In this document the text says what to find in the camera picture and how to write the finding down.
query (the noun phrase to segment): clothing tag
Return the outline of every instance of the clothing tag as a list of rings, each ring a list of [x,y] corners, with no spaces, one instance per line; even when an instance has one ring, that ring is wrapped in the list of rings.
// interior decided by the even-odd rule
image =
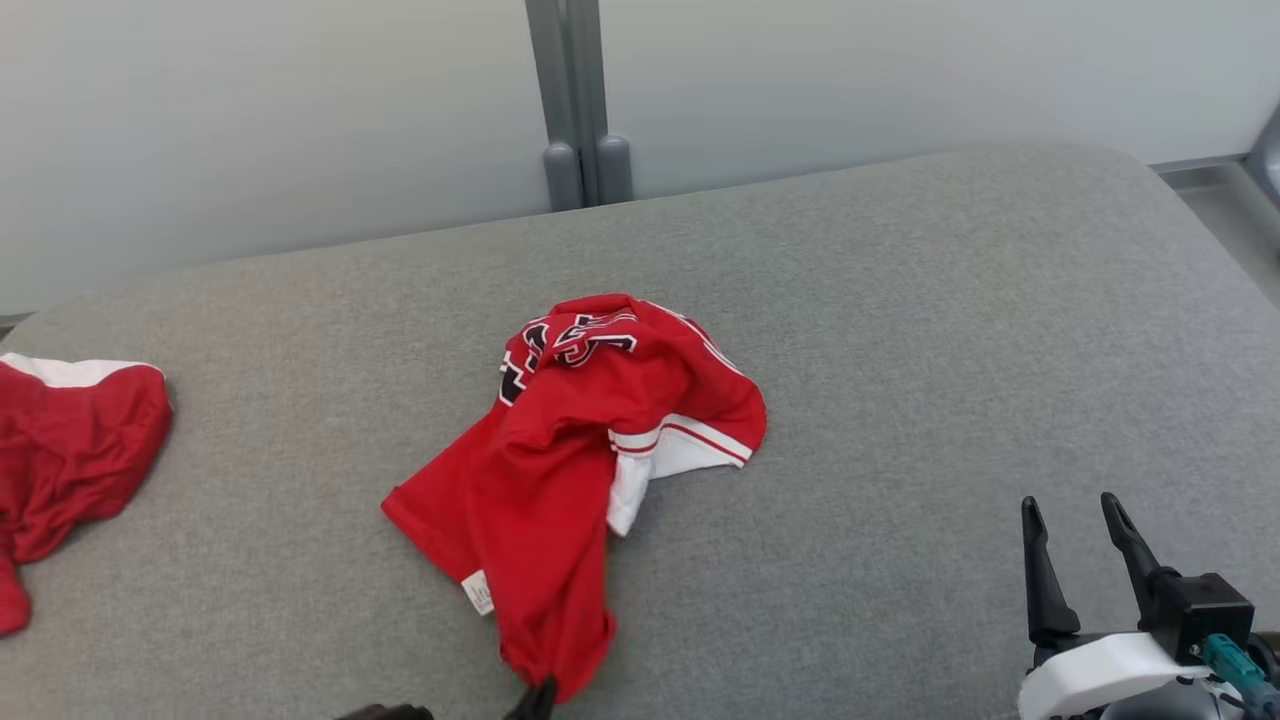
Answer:
[[[484,570],[471,573],[471,577],[462,580],[462,589],[467,591],[471,605],[476,612],[488,615],[493,612],[493,596],[489,594],[489,580],[484,579]]]

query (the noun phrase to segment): white wall panel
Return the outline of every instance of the white wall panel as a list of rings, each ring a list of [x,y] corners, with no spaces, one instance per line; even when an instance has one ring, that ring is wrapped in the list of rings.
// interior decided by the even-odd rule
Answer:
[[[0,4],[0,315],[548,209],[509,0]]]
[[[1247,152],[1277,27],[1274,0],[600,0],[637,197],[1019,140]]]

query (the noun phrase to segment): red fabric with white trim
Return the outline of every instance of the red fabric with white trim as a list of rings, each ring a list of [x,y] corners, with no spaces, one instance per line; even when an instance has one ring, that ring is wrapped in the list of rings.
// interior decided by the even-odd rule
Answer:
[[[653,478],[746,462],[764,401],[696,323],[626,295],[562,302],[506,350],[489,414],[383,510],[454,582],[484,570],[503,659],[564,702],[613,637],[607,527]]]
[[[0,634],[24,628],[17,565],[133,497],[173,410],[150,365],[0,355]]]

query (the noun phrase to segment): teal connector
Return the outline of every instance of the teal connector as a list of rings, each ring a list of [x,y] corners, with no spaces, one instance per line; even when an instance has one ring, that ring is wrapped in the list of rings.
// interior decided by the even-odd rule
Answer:
[[[1201,650],[1204,665],[1240,692],[1249,717],[1280,717],[1280,691],[1267,682],[1262,669],[1231,638],[1215,633]]]

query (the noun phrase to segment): red stripe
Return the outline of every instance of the red stripe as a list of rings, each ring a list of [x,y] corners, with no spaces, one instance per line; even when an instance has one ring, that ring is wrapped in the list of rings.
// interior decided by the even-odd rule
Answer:
[[[662,437],[662,430],[666,430],[667,428],[671,428],[673,430],[680,430],[680,432],[685,433],[686,436],[689,436],[689,437],[691,437],[691,438],[701,442],[703,445],[710,446],[710,447],[713,447],[713,448],[723,452],[724,455],[728,455],[730,457],[733,457],[733,459],[739,460],[744,465],[746,464],[746,457],[742,457],[741,455],[730,451],[724,446],[722,446],[722,445],[719,445],[717,442],[713,442],[713,441],[710,441],[710,439],[708,439],[708,438],[705,438],[705,437],[695,433],[694,430],[691,430],[691,429],[689,429],[689,428],[686,428],[684,425],[676,425],[676,424],[672,424],[672,423],[663,423],[658,428],[658,437],[659,438]],[[658,446],[658,441],[653,441],[652,443],[649,443],[649,445],[646,445],[644,447],[622,447],[621,445],[617,446],[617,447],[618,447],[620,452],[649,452],[650,450],[653,450],[657,446]]]

